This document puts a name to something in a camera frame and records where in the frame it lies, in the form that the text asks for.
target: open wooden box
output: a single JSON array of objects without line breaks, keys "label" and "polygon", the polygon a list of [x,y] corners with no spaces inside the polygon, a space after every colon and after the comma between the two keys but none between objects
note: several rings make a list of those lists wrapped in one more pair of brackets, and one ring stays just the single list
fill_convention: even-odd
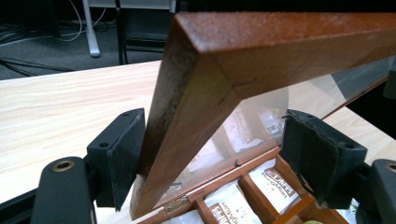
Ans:
[{"label": "open wooden box", "polygon": [[[325,118],[387,78],[386,72],[375,76],[327,74],[392,56],[395,39],[396,14],[177,15],[149,112],[134,182],[132,219],[163,207],[142,222],[161,223],[198,209],[204,222],[214,223],[205,196],[239,179],[263,223],[311,219],[346,223],[333,210],[316,207],[315,199],[277,155],[281,136],[272,136],[254,115],[257,117],[258,108],[265,108],[281,117],[287,108],[293,108]],[[243,114],[253,113],[247,126],[255,130],[253,135],[260,133],[262,140],[241,152],[232,151],[230,142],[218,137],[227,136],[222,124],[238,105]],[[217,148],[224,148],[223,160],[196,175],[186,167],[209,139]],[[283,215],[248,176],[250,170],[272,158],[276,158],[276,170],[301,197]]]}]

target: glass lid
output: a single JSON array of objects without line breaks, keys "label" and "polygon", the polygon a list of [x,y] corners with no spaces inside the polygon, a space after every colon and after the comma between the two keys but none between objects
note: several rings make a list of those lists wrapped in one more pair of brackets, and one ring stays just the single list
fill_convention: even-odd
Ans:
[{"label": "glass lid", "polygon": [[395,57],[317,77],[243,100],[174,181],[157,205],[197,188],[282,141],[287,109],[323,119],[381,83]]}]

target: tea bag packet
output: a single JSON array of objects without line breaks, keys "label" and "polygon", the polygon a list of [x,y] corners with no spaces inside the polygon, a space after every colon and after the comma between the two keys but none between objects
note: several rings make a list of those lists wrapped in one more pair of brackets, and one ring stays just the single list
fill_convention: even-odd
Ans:
[{"label": "tea bag packet", "polygon": [[192,210],[179,217],[172,217],[163,222],[163,224],[204,224],[197,210]]},{"label": "tea bag packet", "polygon": [[298,193],[275,170],[276,159],[269,160],[249,173],[253,182],[279,214],[298,200]]},{"label": "tea bag packet", "polygon": [[238,188],[236,180],[208,195],[205,203],[220,224],[261,223]]},{"label": "tea bag packet", "polygon": [[223,127],[236,153],[263,142],[261,139],[254,138],[242,109],[239,107],[223,122]]},{"label": "tea bag packet", "polygon": [[200,169],[209,168],[222,160],[224,160],[224,158],[216,149],[212,139],[209,139],[209,141],[206,142],[194,159],[189,163],[187,169],[190,172],[194,172]]}]

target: table surface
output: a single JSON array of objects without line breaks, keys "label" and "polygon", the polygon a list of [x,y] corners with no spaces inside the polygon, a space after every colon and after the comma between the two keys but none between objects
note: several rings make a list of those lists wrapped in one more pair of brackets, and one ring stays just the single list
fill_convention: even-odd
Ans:
[{"label": "table surface", "polygon": [[[120,113],[145,108],[146,118],[161,62],[138,63],[0,81],[0,203],[38,186],[51,161],[84,157],[86,146]],[[343,107],[325,121],[369,149],[366,162],[396,161],[396,141]],[[103,223],[130,222],[99,209]]]}]

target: hinge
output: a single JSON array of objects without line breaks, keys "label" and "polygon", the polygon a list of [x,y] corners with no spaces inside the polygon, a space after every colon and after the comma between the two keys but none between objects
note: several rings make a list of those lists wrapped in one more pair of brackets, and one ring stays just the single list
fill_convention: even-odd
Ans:
[{"label": "hinge", "polygon": [[187,198],[186,195],[184,195],[181,198],[178,198],[178,199],[164,205],[163,208],[165,209],[166,213],[169,214],[169,213],[172,213],[173,211],[175,211],[189,203],[190,203],[189,199]]}]

